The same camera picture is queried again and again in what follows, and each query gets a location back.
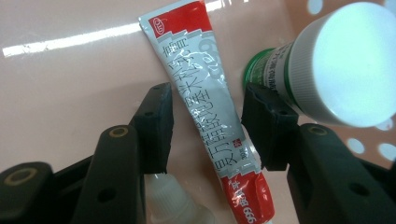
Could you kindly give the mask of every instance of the red logo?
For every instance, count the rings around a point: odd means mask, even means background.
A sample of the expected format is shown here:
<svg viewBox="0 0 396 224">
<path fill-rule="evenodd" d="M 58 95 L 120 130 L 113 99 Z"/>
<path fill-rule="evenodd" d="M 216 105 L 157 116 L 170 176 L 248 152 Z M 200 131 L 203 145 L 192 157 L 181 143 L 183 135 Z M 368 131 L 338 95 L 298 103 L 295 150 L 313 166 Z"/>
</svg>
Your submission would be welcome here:
<svg viewBox="0 0 396 224">
<path fill-rule="evenodd" d="M 154 24 L 154 29 L 157 32 L 157 34 L 163 35 L 163 31 L 165 30 L 165 26 L 163 25 L 163 22 L 158 18 L 154 18 L 154 20 L 152 20 L 152 23 Z"/>
<path fill-rule="evenodd" d="M 242 146 L 241 139 L 237 138 L 237 139 L 233 140 L 233 146 L 234 147 L 241 147 Z"/>
</svg>

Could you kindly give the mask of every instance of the beige tabletop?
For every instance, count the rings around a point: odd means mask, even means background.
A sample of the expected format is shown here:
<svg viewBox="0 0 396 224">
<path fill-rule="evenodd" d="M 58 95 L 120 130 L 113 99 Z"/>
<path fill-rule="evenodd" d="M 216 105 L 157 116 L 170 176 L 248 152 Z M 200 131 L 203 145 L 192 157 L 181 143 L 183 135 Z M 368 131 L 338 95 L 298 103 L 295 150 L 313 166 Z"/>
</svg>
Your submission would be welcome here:
<svg viewBox="0 0 396 224">
<path fill-rule="evenodd" d="M 103 130 L 128 123 L 149 88 L 169 81 L 137 18 L 172 2 L 0 0 L 0 171 L 44 161 L 57 172 L 90 156 Z M 205 2 L 241 115 L 248 60 L 289 43 L 309 22 L 355 1 Z M 396 11 L 395 1 L 376 2 Z M 168 172 L 219 224 L 235 223 L 192 119 L 173 94 Z M 396 158 L 395 121 L 334 129 L 355 155 L 389 167 Z M 286 172 L 263 172 L 274 198 L 273 222 L 298 223 Z"/>
</svg>

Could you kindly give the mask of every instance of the bottle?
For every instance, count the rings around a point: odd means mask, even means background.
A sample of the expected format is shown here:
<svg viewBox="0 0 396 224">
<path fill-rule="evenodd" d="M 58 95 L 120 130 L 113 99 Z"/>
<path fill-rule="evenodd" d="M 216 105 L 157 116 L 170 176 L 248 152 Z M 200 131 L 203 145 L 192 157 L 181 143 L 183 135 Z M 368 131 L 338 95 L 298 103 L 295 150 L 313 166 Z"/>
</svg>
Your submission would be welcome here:
<svg viewBox="0 0 396 224">
<path fill-rule="evenodd" d="M 247 82 L 266 86 L 324 124 L 371 127 L 396 112 L 396 17 L 353 3 L 309 24 L 294 42 L 248 63 Z"/>
<path fill-rule="evenodd" d="M 196 204 L 172 175 L 145 175 L 146 200 L 153 224 L 215 224 L 213 214 Z"/>
</svg>

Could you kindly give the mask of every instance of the packet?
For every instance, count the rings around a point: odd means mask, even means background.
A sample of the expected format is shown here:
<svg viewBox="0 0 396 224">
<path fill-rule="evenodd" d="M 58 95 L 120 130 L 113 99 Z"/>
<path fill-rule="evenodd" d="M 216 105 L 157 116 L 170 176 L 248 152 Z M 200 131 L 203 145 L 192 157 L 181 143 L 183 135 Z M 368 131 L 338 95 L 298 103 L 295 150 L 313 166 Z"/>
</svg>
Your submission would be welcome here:
<svg viewBox="0 0 396 224">
<path fill-rule="evenodd" d="M 200 132 L 237 222 L 269 221 L 271 193 L 236 114 L 205 2 L 182 0 L 139 21 Z"/>
</svg>

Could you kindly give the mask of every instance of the dropper bottle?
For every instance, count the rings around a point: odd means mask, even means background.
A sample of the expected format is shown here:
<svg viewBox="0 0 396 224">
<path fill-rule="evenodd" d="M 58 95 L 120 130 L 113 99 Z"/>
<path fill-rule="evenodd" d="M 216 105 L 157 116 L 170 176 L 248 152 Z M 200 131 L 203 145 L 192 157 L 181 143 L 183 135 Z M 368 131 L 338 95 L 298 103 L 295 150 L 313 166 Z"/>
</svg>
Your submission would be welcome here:
<svg viewBox="0 0 396 224">
<path fill-rule="evenodd" d="M 213 214 L 196 204 L 169 174 L 145 175 L 146 202 L 152 224 L 215 224 Z"/>
</svg>

